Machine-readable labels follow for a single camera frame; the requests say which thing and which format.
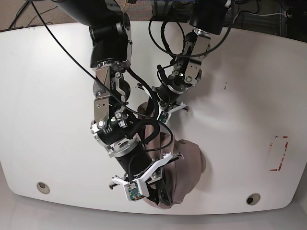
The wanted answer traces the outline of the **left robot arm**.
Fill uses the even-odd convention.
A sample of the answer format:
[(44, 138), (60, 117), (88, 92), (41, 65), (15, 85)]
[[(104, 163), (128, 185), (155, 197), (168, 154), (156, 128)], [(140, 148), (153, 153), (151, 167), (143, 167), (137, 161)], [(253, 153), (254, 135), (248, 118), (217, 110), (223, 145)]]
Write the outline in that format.
[[(171, 57), (172, 72), (166, 75), (165, 68), (157, 66), (157, 77), (161, 85), (155, 88), (159, 102), (159, 117), (167, 123), (171, 114), (188, 107), (186, 103), (177, 104), (177, 99), (190, 87), (201, 80), (203, 59), (216, 50), (225, 40), (211, 47), (210, 35), (219, 35), (228, 12), (231, 13), (229, 28), (235, 16), (233, 0), (155, 0), (152, 3), (152, 21), (162, 21), (160, 36), (163, 45), (158, 48)], [(183, 35), (183, 48), (179, 54), (170, 49), (166, 41), (165, 28), (169, 22), (188, 22), (193, 30)]]

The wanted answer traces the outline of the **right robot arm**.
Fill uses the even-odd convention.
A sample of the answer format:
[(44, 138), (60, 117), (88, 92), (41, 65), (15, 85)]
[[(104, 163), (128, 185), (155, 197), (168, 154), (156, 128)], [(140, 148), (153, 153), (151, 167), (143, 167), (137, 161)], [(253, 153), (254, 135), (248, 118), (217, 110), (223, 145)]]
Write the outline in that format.
[[(130, 201), (147, 198), (155, 204), (169, 205), (171, 199), (163, 167), (171, 156), (153, 160), (146, 147), (160, 135), (159, 104), (150, 86), (131, 72), (128, 15), (114, 0), (58, 0), (56, 5), (89, 27), (93, 43), (91, 68), (95, 70), (91, 132), (125, 171), (123, 177), (113, 178), (113, 186), (122, 185)], [(130, 86), (124, 80), (124, 72), (131, 72), (149, 93), (149, 111), (140, 118), (127, 108)]]

